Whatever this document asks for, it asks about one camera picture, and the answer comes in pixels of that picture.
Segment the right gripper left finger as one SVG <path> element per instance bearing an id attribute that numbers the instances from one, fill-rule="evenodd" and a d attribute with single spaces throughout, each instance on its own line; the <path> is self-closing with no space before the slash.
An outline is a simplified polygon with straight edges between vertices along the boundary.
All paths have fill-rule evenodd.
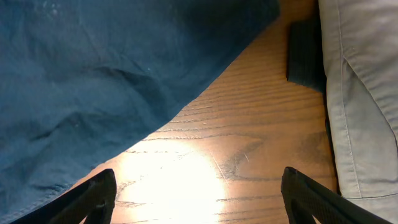
<path id="1" fill-rule="evenodd" d="M 12 224 L 110 224 L 116 192 L 114 171 L 105 169 Z"/>

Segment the dark blue denim shorts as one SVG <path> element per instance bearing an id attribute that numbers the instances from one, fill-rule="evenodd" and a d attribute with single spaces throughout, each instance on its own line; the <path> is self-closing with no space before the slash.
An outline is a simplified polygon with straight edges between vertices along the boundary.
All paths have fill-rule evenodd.
<path id="1" fill-rule="evenodd" d="M 168 123 L 279 12 L 277 1 L 2 1 L 1 222 Z"/>

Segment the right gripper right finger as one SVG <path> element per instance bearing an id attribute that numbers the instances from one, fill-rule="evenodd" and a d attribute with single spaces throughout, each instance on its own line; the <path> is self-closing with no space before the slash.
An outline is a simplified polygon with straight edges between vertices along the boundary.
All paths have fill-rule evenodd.
<path id="1" fill-rule="evenodd" d="M 281 193 L 290 224 L 390 224 L 293 167 L 284 169 Z"/>

